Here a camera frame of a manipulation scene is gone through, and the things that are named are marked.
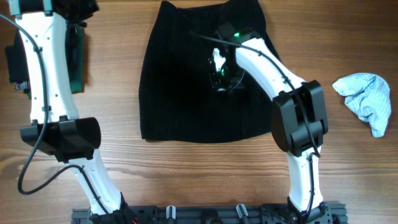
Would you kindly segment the black knit skirt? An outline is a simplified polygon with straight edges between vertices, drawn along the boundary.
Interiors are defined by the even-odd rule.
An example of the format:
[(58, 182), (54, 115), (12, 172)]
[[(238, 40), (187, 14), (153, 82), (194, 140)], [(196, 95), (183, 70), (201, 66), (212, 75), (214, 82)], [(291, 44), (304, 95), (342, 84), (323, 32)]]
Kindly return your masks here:
[(148, 141), (221, 143), (271, 130), (271, 100), (246, 72), (240, 86), (216, 91), (208, 38), (224, 22), (250, 27), (272, 49), (258, 0), (180, 8), (162, 1), (147, 44), (139, 84), (141, 136)]

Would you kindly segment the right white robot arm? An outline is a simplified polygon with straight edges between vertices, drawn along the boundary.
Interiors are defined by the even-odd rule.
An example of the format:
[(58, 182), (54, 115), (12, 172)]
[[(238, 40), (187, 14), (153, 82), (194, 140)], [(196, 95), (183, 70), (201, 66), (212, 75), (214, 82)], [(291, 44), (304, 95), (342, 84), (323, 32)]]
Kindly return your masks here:
[(323, 88), (292, 73), (251, 28), (219, 26), (210, 58), (214, 89), (231, 93), (251, 76), (272, 102), (271, 133), (287, 155), (290, 175), (290, 223), (310, 223), (323, 216), (318, 161), (328, 121)]

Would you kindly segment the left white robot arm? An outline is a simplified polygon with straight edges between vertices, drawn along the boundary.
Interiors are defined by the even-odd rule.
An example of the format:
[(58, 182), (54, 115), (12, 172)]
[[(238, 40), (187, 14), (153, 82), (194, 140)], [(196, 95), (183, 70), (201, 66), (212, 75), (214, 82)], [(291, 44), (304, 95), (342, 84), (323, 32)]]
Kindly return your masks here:
[(96, 1), (8, 2), (11, 24), (22, 37), (32, 97), (29, 126), (20, 129), (22, 140), (33, 147), (19, 176), (18, 191), (31, 195), (45, 187), (24, 190), (22, 182), (36, 153), (41, 151), (65, 164), (80, 181), (90, 201), (93, 223), (127, 223), (129, 207), (110, 179), (100, 156), (98, 121), (81, 118), (72, 97), (67, 64), (67, 31), (85, 26), (99, 7)]

